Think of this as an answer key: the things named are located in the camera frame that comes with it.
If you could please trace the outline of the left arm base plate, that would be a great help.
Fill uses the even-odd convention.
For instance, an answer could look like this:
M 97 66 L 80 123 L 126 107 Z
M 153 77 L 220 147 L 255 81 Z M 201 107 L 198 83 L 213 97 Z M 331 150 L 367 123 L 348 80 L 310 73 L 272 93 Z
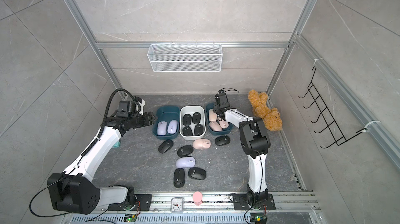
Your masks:
M 115 203 L 110 204 L 108 207 L 109 211 L 149 211 L 152 203 L 151 194 L 136 194 L 136 200 L 134 203 Z

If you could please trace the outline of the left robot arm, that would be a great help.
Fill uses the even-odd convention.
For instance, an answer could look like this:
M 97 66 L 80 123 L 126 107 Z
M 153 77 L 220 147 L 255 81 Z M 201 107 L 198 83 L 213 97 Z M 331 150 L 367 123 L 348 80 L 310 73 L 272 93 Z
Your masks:
M 116 205 L 131 210 L 137 203 L 134 188 L 117 185 L 98 188 L 92 180 L 112 147 L 131 129 L 151 126 L 155 116 L 145 112 L 145 101 L 126 89 L 116 89 L 107 102 L 100 129 L 85 150 L 61 173 L 47 180 L 53 210 L 58 216 L 88 215 L 97 208 Z

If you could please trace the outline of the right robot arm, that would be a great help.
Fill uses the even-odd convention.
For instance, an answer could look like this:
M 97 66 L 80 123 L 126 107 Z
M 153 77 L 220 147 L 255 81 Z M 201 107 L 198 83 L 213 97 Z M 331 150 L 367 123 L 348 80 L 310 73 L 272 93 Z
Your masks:
M 250 177 L 246 197 L 253 207 L 268 200 L 265 167 L 271 143 L 261 118 L 247 116 L 230 105 L 226 94 L 229 90 L 222 88 L 215 94 L 214 113 L 239 129 L 241 146 L 249 161 Z

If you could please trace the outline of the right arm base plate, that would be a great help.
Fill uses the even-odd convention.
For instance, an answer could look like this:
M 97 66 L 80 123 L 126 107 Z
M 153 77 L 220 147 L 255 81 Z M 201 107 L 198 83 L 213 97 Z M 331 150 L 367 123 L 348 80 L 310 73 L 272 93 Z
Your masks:
M 249 202 L 247 194 L 232 193 L 229 200 L 233 203 L 235 210 L 276 210 L 275 200 L 272 194 L 256 203 Z

